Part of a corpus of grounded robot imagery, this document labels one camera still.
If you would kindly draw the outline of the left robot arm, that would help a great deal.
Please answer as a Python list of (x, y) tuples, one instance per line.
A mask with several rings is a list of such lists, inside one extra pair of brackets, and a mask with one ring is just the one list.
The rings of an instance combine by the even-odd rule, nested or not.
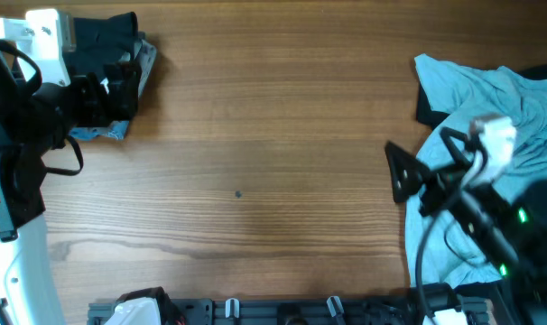
[(142, 68), (135, 60), (104, 65), (107, 83), (90, 72), (68, 86), (42, 79), (40, 67), (0, 40), (0, 324), (62, 324), (47, 250), (41, 193), (48, 174), (79, 169), (47, 166), (50, 150), (71, 145), (83, 163), (75, 127), (107, 126), (137, 111)]

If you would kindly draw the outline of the black shorts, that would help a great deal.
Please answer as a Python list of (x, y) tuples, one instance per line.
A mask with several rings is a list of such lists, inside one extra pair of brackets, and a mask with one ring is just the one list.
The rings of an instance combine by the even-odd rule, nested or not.
[(104, 67), (118, 62), (128, 53), (134, 56), (138, 39), (135, 12), (107, 19), (74, 18), (76, 49), (65, 52), (63, 59), (71, 76), (94, 73), (98, 81), (106, 78)]

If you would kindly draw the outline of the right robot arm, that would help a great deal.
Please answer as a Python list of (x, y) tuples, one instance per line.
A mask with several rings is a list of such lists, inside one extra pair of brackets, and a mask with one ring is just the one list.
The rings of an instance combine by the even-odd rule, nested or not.
[(547, 209), (532, 208), (526, 198), (509, 203), (492, 186), (512, 159), (515, 129), (463, 134), (444, 127), (440, 136), (453, 162), (437, 170), (392, 142), (385, 145), (394, 202), (419, 195), (423, 217), (438, 220), (449, 212), (509, 285), (513, 315), (547, 324)]

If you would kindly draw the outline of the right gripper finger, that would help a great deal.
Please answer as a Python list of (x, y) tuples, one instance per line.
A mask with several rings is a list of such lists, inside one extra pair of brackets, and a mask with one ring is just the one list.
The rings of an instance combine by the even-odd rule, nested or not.
[(390, 171), (393, 200), (404, 203), (419, 192), (431, 178), (431, 170), (413, 155), (392, 142), (385, 145)]
[(472, 166), (473, 162), (466, 153), (474, 154), (476, 147), (467, 134), (444, 126), (440, 130), (440, 138), (453, 160), (451, 166), (454, 169), (467, 170)]

